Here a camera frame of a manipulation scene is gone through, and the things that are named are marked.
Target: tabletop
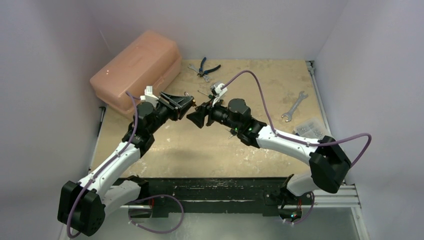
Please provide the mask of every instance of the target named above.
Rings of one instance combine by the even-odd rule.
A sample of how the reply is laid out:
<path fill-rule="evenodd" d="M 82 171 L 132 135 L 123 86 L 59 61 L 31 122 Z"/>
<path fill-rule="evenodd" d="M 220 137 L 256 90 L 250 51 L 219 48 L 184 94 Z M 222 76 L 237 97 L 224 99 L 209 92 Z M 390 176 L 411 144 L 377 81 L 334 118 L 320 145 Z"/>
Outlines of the tabletop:
<path fill-rule="evenodd" d="M 271 59 L 208 59 L 204 69 L 221 64 L 210 73 L 205 82 L 188 68 L 200 65 L 201 60 L 183 60 L 181 72 L 164 92 L 194 96 L 197 104 L 208 101 L 198 92 L 208 93 L 217 81 L 228 82 L 242 70 L 250 70 L 259 79 L 266 106 L 276 129 L 292 133 L 295 126 L 311 118 L 323 121 L 315 89 L 304 60 Z M 252 117 L 269 124 L 255 79 L 242 74 L 228 87 L 226 104 L 234 98 L 244 99 L 251 108 Z M 304 99 L 290 122 L 281 115 L 287 112 L 304 91 Z M 130 119 L 108 107 L 91 169 L 98 167 L 116 149 L 128 130 Z M 180 121 L 168 120 L 154 133 L 155 142 L 150 150 L 129 167 L 122 177 L 138 175 L 155 178 L 222 178 L 222 177 L 286 177 L 304 172 L 309 167 L 303 162 L 268 149 L 246 146 L 237 137 L 229 138 L 227 127 L 217 122 L 199 129 L 185 117 Z"/>

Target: plastic box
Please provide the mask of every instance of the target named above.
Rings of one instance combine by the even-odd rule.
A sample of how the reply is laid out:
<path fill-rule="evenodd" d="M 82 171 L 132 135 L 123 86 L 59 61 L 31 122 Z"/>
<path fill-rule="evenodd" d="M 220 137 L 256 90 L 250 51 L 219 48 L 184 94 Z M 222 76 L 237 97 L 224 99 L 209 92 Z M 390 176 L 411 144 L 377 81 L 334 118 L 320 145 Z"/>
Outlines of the plastic box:
<path fill-rule="evenodd" d="M 98 98 L 131 117 L 134 107 L 125 92 L 139 97 L 146 86 L 153 86 L 153 94 L 159 96 L 180 73 L 181 60 L 174 41 L 148 30 L 96 73 L 90 83 Z"/>
<path fill-rule="evenodd" d="M 299 136 L 309 139 L 323 139 L 324 136 L 331 136 L 324 125 L 313 117 L 294 127 L 294 132 Z"/>

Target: blue-handled pliers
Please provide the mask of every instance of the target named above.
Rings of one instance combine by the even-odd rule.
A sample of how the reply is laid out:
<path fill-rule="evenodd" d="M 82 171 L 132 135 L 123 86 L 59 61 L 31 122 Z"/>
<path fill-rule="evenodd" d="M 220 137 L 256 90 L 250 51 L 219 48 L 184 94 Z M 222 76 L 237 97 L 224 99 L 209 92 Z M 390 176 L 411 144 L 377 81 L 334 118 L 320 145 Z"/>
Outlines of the blue-handled pliers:
<path fill-rule="evenodd" d="M 220 67 L 221 67 L 221 64 L 219 64 L 218 66 L 216 66 L 216 67 L 214 67 L 214 68 L 212 68 L 212 69 L 204 70 L 204 71 L 203 71 L 203 64 L 204 64 L 205 62 L 206 62 L 206 57 L 204 57 L 204 58 L 201 60 L 200 68 L 199 68 L 199 72 L 197 73 L 197 75 L 198 75 L 199 77 L 203 77 L 204 75 L 207 75 L 207 74 L 210 74 L 210 73 L 212 73 L 212 72 L 215 72 L 216 70 L 220 69 Z"/>

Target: wrench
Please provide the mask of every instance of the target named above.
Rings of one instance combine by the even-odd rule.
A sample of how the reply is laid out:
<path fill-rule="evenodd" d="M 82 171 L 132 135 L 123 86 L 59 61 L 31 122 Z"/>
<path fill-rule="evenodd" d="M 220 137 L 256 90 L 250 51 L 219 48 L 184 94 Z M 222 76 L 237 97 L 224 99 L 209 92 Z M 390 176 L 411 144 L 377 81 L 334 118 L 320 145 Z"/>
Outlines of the wrench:
<path fill-rule="evenodd" d="M 189 69 L 194 70 L 197 74 L 199 74 L 199 69 L 198 69 L 198 68 L 196 68 L 193 64 L 188 65 L 188 68 L 189 68 Z M 207 83 L 209 83 L 209 82 L 210 82 L 210 80 L 209 80 L 209 79 L 212 79 L 212 77 L 210 77 L 210 76 L 206 76 L 206 75 L 203 75 L 203 79 L 204 79 Z"/>
<path fill-rule="evenodd" d="M 293 104 L 293 106 L 290 108 L 290 110 L 288 110 L 288 112 L 283 113 L 281 115 L 281 118 L 287 117 L 287 120 L 285 121 L 286 123 L 288 123 L 292 120 L 292 115 L 296 111 L 296 109 L 298 108 L 299 104 L 301 104 L 302 100 L 304 100 L 305 98 L 308 97 L 308 95 L 307 94 L 305 95 L 304 92 L 305 91 L 299 92 L 299 97 L 297 98 L 297 100 Z"/>

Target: gray wall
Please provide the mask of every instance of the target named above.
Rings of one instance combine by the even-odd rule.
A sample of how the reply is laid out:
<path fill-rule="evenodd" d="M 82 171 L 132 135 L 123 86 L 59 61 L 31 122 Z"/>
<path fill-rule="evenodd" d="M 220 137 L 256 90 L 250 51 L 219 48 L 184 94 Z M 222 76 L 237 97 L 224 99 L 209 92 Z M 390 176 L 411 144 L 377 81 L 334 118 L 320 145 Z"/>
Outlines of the gray wall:
<path fill-rule="evenodd" d="M 423 239 L 424 1 L 350 0 L 316 59 L 337 138 L 370 132 L 352 169 L 372 239 Z M 344 144 L 352 158 L 364 140 Z"/>
<path fill-rule="evenodd" d="M 0 1 L 0 239 L 57 239 L 59 195 L 87 171 L 111 57 L 82 1 Z"/>
<path fill-rule="evenodd" d="M 313 60 L 348 0 L 87 0 L 116 55 L 147 29 L 186 59 Z"/>

